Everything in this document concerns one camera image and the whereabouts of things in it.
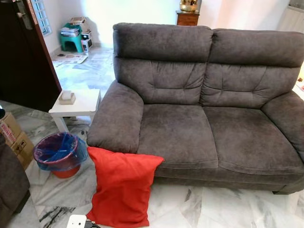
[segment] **dark wooden door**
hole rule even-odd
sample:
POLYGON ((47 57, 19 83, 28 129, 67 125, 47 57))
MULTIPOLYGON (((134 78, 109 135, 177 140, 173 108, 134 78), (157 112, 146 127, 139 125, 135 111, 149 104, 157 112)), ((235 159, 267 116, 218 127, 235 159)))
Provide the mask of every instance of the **dark wooden door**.
POLYGON ((0 21, 0 100, 48 112, 61 86, 30 0, 0 0, 0 21))

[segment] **gray sofa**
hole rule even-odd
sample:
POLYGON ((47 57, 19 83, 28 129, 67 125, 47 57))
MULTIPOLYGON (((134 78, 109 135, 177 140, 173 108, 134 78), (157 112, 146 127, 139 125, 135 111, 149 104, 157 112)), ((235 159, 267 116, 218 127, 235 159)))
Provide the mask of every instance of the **gray sofa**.
POLYGON ((116 80, 87 143, 163 157, 160 182, 300 191, 303 59, 297 32, 116 24, 116 80))
POLYGON ((23 167, 0 133, 0 228, 6 226, 14 212, 21 212, 29 196, 23 167))

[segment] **green plastic stool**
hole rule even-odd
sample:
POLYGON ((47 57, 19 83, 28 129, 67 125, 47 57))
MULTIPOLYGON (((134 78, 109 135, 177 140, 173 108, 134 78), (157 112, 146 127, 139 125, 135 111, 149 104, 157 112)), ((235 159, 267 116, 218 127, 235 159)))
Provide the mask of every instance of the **green plastic stool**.
POLYGON ((66 50, 66 42, 70 41, 75 44, 75 47, 77 49, 77 52, 83 52, 82 45, 81 45, 81 27, 79 25, 70 25, 69 23, 65 24, 64 27, 70 28, 70 29, 79 29, 79 35, 77 37, 65 37, 60 35, 60 42, 62 46, 62 50, 66 50))

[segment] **red pillow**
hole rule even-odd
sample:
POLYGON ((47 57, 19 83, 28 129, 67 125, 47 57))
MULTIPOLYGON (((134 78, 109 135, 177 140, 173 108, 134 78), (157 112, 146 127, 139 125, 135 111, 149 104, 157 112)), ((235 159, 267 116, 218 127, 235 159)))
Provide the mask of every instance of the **red pillow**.
POLYGON ((88 147, 95 163, 97 188, 86 215, 96 224, 115 228, 148 226, 150 186, 162 157, 111 152, 88 147))

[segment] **trash bin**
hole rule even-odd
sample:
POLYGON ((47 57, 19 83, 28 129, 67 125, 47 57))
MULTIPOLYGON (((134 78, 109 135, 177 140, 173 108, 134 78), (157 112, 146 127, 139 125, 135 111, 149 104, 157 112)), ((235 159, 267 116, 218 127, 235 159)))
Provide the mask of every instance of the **trash bin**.
POLYGON ((73 176, 87 159, 85 142, 67 132, 42 139, 33 153, 39 168, 50 170, 59 178, 73 176))

